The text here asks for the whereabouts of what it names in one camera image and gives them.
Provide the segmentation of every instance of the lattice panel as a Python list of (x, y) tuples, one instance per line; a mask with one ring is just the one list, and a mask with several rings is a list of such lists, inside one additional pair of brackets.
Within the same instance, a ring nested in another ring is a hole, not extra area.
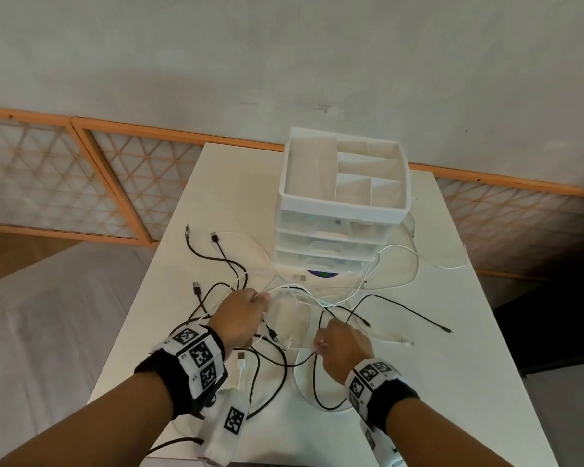
[(133, 238), (62, 126), (0, 120), (0, 224)]
[(584, 260), (584, 198), (437, 179), (473, 266), (552, 276)]
[(92, 131), (153, 240), (162, 239), (201, 146)]

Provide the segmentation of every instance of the hand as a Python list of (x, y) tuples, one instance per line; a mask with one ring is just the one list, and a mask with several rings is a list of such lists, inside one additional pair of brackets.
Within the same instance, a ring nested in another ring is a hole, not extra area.
[(360, 330), (338, 319), (316, 331), (314, 349), (322, 356), (324, 371), (339, 384), (359, 362), (374, 358), (370, 339)]
[(210, 318), (210, 326), (225, 345), (225, 358), (229, 357), (235, 347), (249, 341), (268, 311), (270, 295), (257, 293), (253, 288), (232, 291), (225, 298), (216, 313)]

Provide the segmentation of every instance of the table top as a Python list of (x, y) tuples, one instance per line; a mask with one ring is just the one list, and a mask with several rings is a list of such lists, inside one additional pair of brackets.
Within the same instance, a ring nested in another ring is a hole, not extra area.
[[(275, 272), (257, 243), (267, 250), (273, 245), (282, 160), (279, 152), (205, 145), (89, 401), (129, 377), (149, 349), (196, 308), (192, 282), (208, 289), (215, 282), (234, 280), (225, 263), (199, 259), (187, 249), (187, 223), (195, 249), (218, 257), (210, 232), (220, 233), (227, 257), (247, 267), (249, 286), (265, 288)], [(375, 343), (377, 356), (393, 363), (428, 405), (508, 462), (557, 465), (433, 175), (411, 171), (411, 182), (414, 241), (423, 259), (418, 264), (412, 253), (390, 248), (382, 253), (367, 286), (401, 284), (374, 293), (407, 305), (453, 333), (389, 303), (368, 302), (359, 311), (373, 326), (377, 322), (397, 328), (415, 343), (413, 347)], [(249, 235), (257, 243), (224, 231)], [(451, 270), (432, 265), (464, 263)], [(212, 292), (206, 308), (213, 309), (224, 296), (221, 288)], [(264, 342), (258, 344), (270, 357), (280, 358)], [(226, 364), (230, 380), (237, 381), (234, 358)], [(262, 362), (255, 407), (274, 392), (282, 371)], [(184, 422), (182, 430), (195, 429), (195, 434), (198, 425), (191, 423)], [(170, 424), (155, 445), (184, 435)], [(191, 443), (174, 444), (154, 455), (196, 458)], [(234, 461), (338, 467), (375, 462), (356, 413), (322, 412), (308, 404), (292, 370), (277, 398), (247, 422)]]

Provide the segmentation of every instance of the person's left arm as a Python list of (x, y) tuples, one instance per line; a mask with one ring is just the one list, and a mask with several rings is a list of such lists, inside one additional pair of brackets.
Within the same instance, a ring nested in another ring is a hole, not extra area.
[[(232, 292), (208, 323), (226, 357), (255, 334), (268, 309), (268, 295), (254, 299), (256, 293)], [(3, 457), (0, 467), (138, 466), (173, 412), (163, 379), (156, 372), (140, 372)]]

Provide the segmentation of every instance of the wristband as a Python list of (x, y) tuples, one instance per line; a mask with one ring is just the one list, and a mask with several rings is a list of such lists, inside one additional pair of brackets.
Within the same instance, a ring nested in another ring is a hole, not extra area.
[(355, 366), (344, 386), (352, 407), (364, 421), (385, 430), (389, 410), (405, 398), (418, 398), (400, 372), (383, 359), (366, 359)]
[(210, 327), (186, 324), (151, 351), (134, 373), (158, 373), (173, 402), (173, 419), (199, 413), (227, 378), (225, 348)]

